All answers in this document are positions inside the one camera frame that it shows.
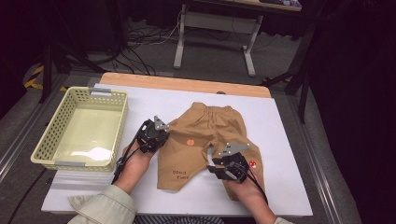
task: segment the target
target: table leg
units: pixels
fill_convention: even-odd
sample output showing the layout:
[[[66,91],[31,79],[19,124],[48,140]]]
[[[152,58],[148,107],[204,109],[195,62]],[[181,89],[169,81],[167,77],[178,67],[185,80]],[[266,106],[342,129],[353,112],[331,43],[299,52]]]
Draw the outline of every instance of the table leg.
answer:
[[[262,25],[262,16],[259,16],[257,18],[256,24],[254,25],[253,32],[250,35],[250,43],[248,44],[248,46],[243,47],[245,61],[247,63],[247,72],[250,77],[256,76],[256,71],[254,71],[253,61],[251,61],[250,52],[251,52],[251,49],[253,48],[254,41],[256,40],[257,33],[259,32],[261,25]]]
[[[179,21],[179,34],[178,34],[178,42],[176,49],[176,56],[174,62],[174,68],[179,69],[181,66],[181,59],[183,57],[183,49],[184,49],[184,20],[186,18],[186,5],[181,7],[180,13],[180,21]]]

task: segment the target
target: white table surface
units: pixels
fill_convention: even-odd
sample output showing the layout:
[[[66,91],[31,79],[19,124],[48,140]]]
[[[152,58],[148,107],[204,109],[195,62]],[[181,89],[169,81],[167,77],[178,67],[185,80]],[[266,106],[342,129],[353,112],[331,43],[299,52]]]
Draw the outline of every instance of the white table surface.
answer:
[[[232,106],[245,121],[247,137],[260,148],[265,191],[271,209],[278,216],[313,215],[274,99],[104,84],[96,84],[95,87],[129,92],[129,112],[120,149],[130,143],[145,120],[153,120],[154,116],[165,123],[170,122],[189,109],[193,102]],[[132,193],[138,205],[138,214],[251,216],[241,203],[228,198],[221,181],[207,170],[200,172],[176,192],[156,188],[157,169],[158,153]],[[113,173],[57,171],[42,211],[70,213],[74,210],[67,197],[97,194],[111,183],[113,176]]]

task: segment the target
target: plastic basket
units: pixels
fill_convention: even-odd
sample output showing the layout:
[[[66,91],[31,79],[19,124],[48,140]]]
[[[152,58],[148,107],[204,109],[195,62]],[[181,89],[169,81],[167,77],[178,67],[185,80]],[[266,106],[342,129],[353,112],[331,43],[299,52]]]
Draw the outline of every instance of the plastic basket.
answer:
[[[127,91],[68,89],[31,161],[51,170],[113,171],[127,110]]]

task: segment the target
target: sleeve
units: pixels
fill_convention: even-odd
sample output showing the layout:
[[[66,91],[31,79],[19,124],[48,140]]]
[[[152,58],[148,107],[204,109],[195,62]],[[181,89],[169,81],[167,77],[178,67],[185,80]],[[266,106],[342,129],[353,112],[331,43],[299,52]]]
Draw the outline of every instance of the sleeve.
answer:
[[[293,223],[289,222],[281,217],[277,217],[274,224],[293,224]]]
[[[134,200],[117,186],[110,185],[102,193],[68,198],[78,213],[68,223],[132,223],[136,214]]]

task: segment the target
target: tan fabric garment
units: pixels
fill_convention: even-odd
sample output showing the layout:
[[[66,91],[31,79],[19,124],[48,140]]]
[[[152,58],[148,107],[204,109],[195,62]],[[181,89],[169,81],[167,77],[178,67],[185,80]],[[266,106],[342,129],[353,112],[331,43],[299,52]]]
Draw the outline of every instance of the tan fabric garment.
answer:
[[[247,139],[242,116],[230,106],[193,103],[180,118],[169,123],[168,132],[169,138],[160,149],[158,189],[180,190],[198,172],[205,170],[211,145],[214,147],[212,157],[218,158],[227,143],[249,143],[250,148],[241,153],[247,162],[256,162],[255,170],[262,175],[260,151]],[[236,201],[236,196],[226,190],[230,199]]]

